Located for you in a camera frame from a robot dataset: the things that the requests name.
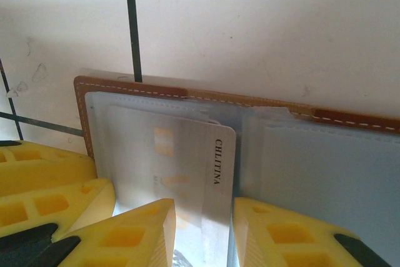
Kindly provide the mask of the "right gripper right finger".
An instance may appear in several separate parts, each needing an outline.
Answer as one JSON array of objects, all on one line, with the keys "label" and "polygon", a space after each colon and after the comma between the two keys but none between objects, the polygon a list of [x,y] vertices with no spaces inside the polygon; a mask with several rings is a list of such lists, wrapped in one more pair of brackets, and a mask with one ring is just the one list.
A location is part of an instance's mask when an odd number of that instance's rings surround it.
[{"label": "right gripper right finger", "polygon": [[240,266],[388,266],[342,227],[251,198],[235,198]]}]

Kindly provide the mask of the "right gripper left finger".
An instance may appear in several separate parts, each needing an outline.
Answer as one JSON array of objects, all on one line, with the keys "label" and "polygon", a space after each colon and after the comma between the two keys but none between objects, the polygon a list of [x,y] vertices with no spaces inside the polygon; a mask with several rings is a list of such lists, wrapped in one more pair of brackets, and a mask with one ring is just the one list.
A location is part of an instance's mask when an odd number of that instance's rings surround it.
[{"label": "right gripper left finger", "polygon": [[171,266],[176,233],[173,199],[113,216],[85,213],[46,252],[47,266]]}]

